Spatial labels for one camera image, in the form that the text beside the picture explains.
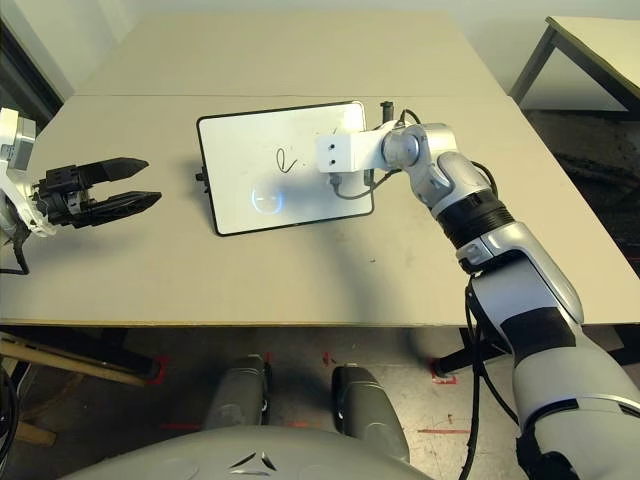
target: whiteboard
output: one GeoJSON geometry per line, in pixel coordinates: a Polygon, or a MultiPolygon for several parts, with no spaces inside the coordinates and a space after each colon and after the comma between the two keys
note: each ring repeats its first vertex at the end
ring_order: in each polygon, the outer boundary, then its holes
{"type": "MultiPolygon", "coordinates": [[[[316,168],[317,135],[365,130],[359,102],[212,115],[197,130],[219,235],[373,211],[372,195],[340,199],[316,168]]],[[[363,172],[341,176],[340,193],[366,191],[363,172]]]]}

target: cable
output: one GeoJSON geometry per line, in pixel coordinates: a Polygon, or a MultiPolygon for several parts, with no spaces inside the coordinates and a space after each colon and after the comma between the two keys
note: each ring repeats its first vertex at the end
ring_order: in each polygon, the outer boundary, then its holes
{"type": "Polygon", "coordinates": [[[18,265],[20,265],[20,270],[16,270],[14,268],[0,268],[0,273],[29,275],[29,265],[27,265],[27,260],[24,258],[24,252],[22,251],[22,245],[29,237],[29,234],[31,234],[31,231],[24,223],[20,222],[16,229],[16,233],[13,236],[13,254],[16,257],[18,265]]]}
{"type": "Polygon", "coordinates": [[[487,177],[487,180],[489,180],[489,184],[491,185],[491,191],[496,196],[496,198],[498,198],[498,184],[496,183],[496,179],[493,178],[493,175],[491,174],[491,170],[489,170],[487,167],[485,167],[481,163],[478,163],[478,162],[471,162],[471,163],[473,164],[474,167],[476,167],[478,170],[481,170],[482,173],[485,174],[485,176],[487,177]]]}
{"type": "Polygon", "coordinates": [[[402,110],[402,113],[400,114],[400,119],[398,120],[398,123],[401,125],[404,125],[404,117],[405,115],[409,115],[411,118],[413,118],[413,121],[416,122],[416,124],[421,124],[422,122],[420,121],[420,119],[418,118],[418,116],[413,112],[413,110],[409,110],[408,108],[405,108],[404,110],[402,110]]]}
{"type": "Polygon", "coordinates": [[[498,404],[502,407],[502,410],[504,410],[504,413],[506,413],[507,416],[511,418],[511,420],[513,420],[516,425],[518,425],[518,415],[516,415],[516,412],[514,412],[511,409],[511,407],[507,404],[507,402],[505,402],[504,398],[502,398],[502,395],[500,395],[500,392],[498,392],[498,390],[496,389],[495,385],[489,378],[489,373],[487,373],[487,369],[482,359],[480,363],[480,369],[481,369],[480,375],[482,376],[482,378],[484,378],[484,381],[487,384],[489,391],[493,395],[493,398],[495,398],[496,402],[498,402],[498,404]]]}
{"type": "Polygon", "coordinates": [[[473,275],[469,278],[469,284],[465,289],[465,302],[464,302],[464,313],[467,321],[467,330],[469,336],[469,342],[471,343],[471,352],[472,352],[472,368],[473,368],[473,398],[472,398],[472,406],[471,406],[471,430],[469,432],[469,440],[467,441],[467,458],[464,462],[462,470],[460,472],[460,476],[458,480],[466,480],[469,477],[469,472],[471,471],[471,465],[473,464],[473,458],[476,453],[476,445],[478,443],[478,430],[480,427],[480,378],[484,378],[484,381],[487,384],[487,387],[493,394],[493,397],[496,399],[498,404],[502,407],[502,409],[506,412],[506,414],[517,424],[518,416],[516,413],[507,405],[507,402],[504,401],[495,385],[489,378],[489,374],[487,373],[487,369],[484,365],[484,361],[482,359],[482,354],[480,352],[480,336],[481,336],[481,327],[480,325],[476,325],[475,332],[473,329],[473,325],[471,323],[471,307],[468,302],[468,294],[471,288],[471,280],[473,280],[473,275]]]}
{"type": "Polygon", "coordinates": [[[339,175],[331,174],[332,176],[329,179],[329,183],[331,183],[331,186],[333,187],[333,193],[335,193],[337,197],[339,197],[339,198],[341,198],[343,200],[357,200],[359,198],[366,197],[367,195],[373,193],[373,191],[376,188],[378,188],[384,182],[389,180],[389,178],[391,178],[392,175],[395,175],[396,173],[398,173],[400,171],[401,170],[390,170],[390,171],[388,171],[387,173],[384,174],[384,176],[380,180],[378,180],[376,183],[371,185],[371,188],[369,188],[369,190],[366,190],[366,191],[364,191],[362,193],[359,193],[359,194],[353,195],[353,196],[343,195],[343,194],[340,193],[340,183],[342,183],[342,179],[340,178],[339,175]]]}
{"type": "Polygon", "coordinates": [[[473,355],[473,398],[471,406],[471,431],[469,433],[469,440],[467,440],[467,458],[460,471],[458,480],[466,480],[471,472],[471,465],[473,465],[473,458],[476,454],[476,445],[478,443],[478,430],[480,427],[480,363],[482,359],[480,357],[480,349],[478,343],[480,342],[480,326],[475,329],[473,333],[473,325],[471,325],[471,310],[466,302],[465,292],[465,315],[467,317],[467,329],[469,335],[469,341],[471,342],[471,350],[473,355]]]}
{"type": "Polygon", "coordinates": [[[11,377],[9,377],[4,368],[2,368],[2,383],[6,385],[6,391],[9,392],[9,415],[11,424],[9,426],[9,431],[4,438],[4,442],[0,447],[0,465],[2,465],[2,463],[4,462],[7,453],[9,453],[9,449],[11,448],[13,440],[16,436],[16,432],[18,431],[18,392],[16,391],[15,385],[11,381],[11,377]]]}

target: metal table frame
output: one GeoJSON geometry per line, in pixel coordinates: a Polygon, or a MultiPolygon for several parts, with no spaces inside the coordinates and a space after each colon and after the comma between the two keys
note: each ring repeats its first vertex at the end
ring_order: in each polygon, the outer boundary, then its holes
{"type": "Polygon", "coordinates": [[[591,52],[581,42],[576,42],[575,37],[569,36],[566,32],[558,30],[554,25],[550,24],[545,30],[538,45],[534,49],[531,57],[527,61],[520,76],[509,91],[509,96],[520,105],[522,99],[531,88],[531,85],[538,77],[542,67],[557,48],[573,63],[584,70],[591,78],[593,78],[602,88],[604,88],[618,102],[625,106],[627,110],[634,113],[640,113],[640,97],[631,91],[618,75],[611,70],[603,68],[593,57],[588,55],[591,52]]]}

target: beige table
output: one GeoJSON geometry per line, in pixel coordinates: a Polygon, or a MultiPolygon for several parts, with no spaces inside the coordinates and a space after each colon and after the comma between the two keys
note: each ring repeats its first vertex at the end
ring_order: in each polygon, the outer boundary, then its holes
{"type": "MultiPolygon", "coordinates": [[[[587,322],[640,321],[640,282],[510,99],[368,98],[368,115],[377,118],[387,99],[425,122],[450,124],[460,148],[491,168],[512,213],[574,282],[587,322]]],[[[34,175],[52,164],[131,155],[151,166],[96,195],[157,189],[163,198],[101,228],[30,239],[32,275],[0,279],[4,321],[462,325],[466,277],[404,176],[376,192],[367,217],[227,238],[213,233],[208,199],[193,178],[201,164],[196,118],[313,100],[72,98],[36,145],[34,175]]]]}
{"type": "Polygon", "coordinates": [[[640,20],[548,17],[549,26],[509,95],[520,103],[555,48],[616,100],[640,112],[640,20]]]}
{"type": "MultiPolygon", "coordinates": [[[[40,178],[53,166],[134,156],[151,166],[128,181],[99,185],[94,195],[139,189],[162,191],[163,198],[130,219],[29,239],[32,275],[0,277],[2,321],[463,325],[466,276],[402,175],[376,192],[376,210],[367,217],[228,238],[213,233],[208,199],[194,181],[201,166],[198,117],[357,99],[370,125],[380,120],[383,100],[412,108],[424,122],[450,124],[463,152],[492,169],[512,213],[573,281],[587,322],[640,322],[640,282],[446,17],[367,14],[357,22],[362,14],[309,15],[271,16],[280,27],[264,42],[258,40],[272,30],[261,26],[263,15],[253,14],[160,17],[134,31],[45,129],[30,174],[40,178]],[[327,24],[327,31],[318,27],[327,24]],[[247,25],[258,29],[251,48],[239,42],[234,53],[225,50],[236,48],[233,42],[223,48],[214,41],[247,25]],[[383,42],[385,25],[393,28],[383,42]],[[281,29],[295,29],[297,41],[285,43],[281,29]],[[187,37],[206,38],[215,55],[187,37]],[[318,47],[319,38],[326,48],[318,47]],[[406,53],[416,38],[423,42],[406,53]],[[178,50],[168,51],[170,40],[178,50]],[[269,41],[277,48],[263,46],[269,41]],[[361,55],[366,46],[378,48],[380,57],[361,55]],[[335,75],[320,68],[329,56],[341,66],[335,75]],[[289,68],[298,64],[304,68],[289,68]],[[267,75],[285,66],[293,72],[286,79],[267,75]]],[[[10,251],[2,255],[6,260],[10,251]]]]}

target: red tape mark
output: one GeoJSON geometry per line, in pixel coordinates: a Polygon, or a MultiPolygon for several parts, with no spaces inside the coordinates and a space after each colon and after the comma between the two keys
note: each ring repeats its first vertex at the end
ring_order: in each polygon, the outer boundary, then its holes
{"type": "Polygon", "coordinates": [[[154,360],[158,362],[160,365],[160,369],[158,370],[158,374],[147,380],[147,385],[161,385],[164,383],[165,378],[167,378],[167,368],[169,366],[169,357],[167,355],[158,355],[154,357],[154,360]]]}
{"type": "Polygon", "coordinates": [[[436,433],[436,434],[450,434],[450,433],[471,433],[471,430],[454,430],[449,428],[424,428],[422,430],[418,430],[418,433],[436,433]]]}
{"type": "Polygon", "coordinates": [[[451,378],[442,378],[437,376],[434,372],[431,372],[431,381],[436,385],[457,385],[458,379],[454,375],[451,378]]]}
{"type": "Polygon", "coordinates": [[[320,427],[322,427],[322,424],[318,423],[318,422],[309,423],[309,422],[302,422],[302,421],[287,422],[285,425],[287,427],[295,427],[295,428],[320,428],[320,427]]]}
{"type": "Polygon", "coordinates": [[[161,423],[160,428],[163,430],[200,430],[202,425],[199,423],[161,423]]]}
{"type": "Polygon", "coordinates": [[[458,384],[458,379],[456,378],[455,375],[452,375],[451,377],[438,376],[434,368],[434,363],[435,363],[434,360],[431,360],[427,363],[427,368],[431,372],[431,381],[433,383],[435,383],[436,385],[457,385],[458,384]]]}

